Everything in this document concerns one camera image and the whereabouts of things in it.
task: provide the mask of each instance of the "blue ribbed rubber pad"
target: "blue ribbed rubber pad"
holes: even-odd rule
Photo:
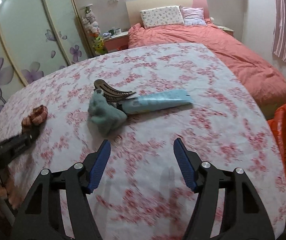
[[[182,172],[185,184],[192,190],[195,191],[197,184],[194,181],[194,169],[188,160],[184,149],[182,148],[178,139],[174,141],[174,155],[179,164],[180,170]]]
[[[89,173],[89,184],[87,188],[90,190],[91,193],[94,191],[94,189],[98,188],[98,185],[100,184],[103,172],[105,170],[109,158],[110,158],[110,142],[107,141],[104,144],[99,156],[97,157],[93,165],[93,168]]]

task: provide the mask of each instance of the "plaid scrunchie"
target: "plaid scrunchie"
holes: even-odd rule
[[[39,106],[33,109],[32,113],[28,117],[24,117],[22,120],[22,132],[26,132],[32,128],[32,125],[40,125],[47,119],[47,107]]]

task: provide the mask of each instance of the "red floral pattern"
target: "red floral pattern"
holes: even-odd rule
[[[0,113],[0,140],[19,133],[22,118],[33,108],[48,108],[35,146],[9,165],[23,195],[43,168],[65,170],[99,148],[104,138],[88,122],[87,112],[99,78],[141,95],[183,88],[195,102],[129,116],[108,137],[110,159],[100,186],[88,196],[103,239],[182,238],[197,195],[186,187],[177,165],[176,138],[219,169],[242,167],[259,192],[275,235],[280,235],[286,221],[286,179],[273,135],[247,90],[202,44],[105,54],[47,75],[14,94]],[[223,206],[220,190],[212,236],[219,232]],[[61,208],[65,231],[73,237],[64,191]]]

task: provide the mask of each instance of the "wall socket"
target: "wall socket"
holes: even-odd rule
[[[107,0],[109,3],[118,2],[118,0]]]

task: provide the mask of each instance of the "white nightstand top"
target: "white nightstand top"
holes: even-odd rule
[[[105,40],[105,41],[107,41],[107,40],[113,40],[113,39],[121,38],[121,37],[124,37],[124,36],[127,36],[127,35],[128,35],[128,32],[122,32],[121,34],[118,34],[118,35],[114,35],[114,36],[105,38],[104,40]]]
[[[217,25],[217,27],[221,30],[224,30],[226,32],[234,32],[234,30],[230,29],[230,28],[227,28],[225,26],[220,26],[220,25]]]

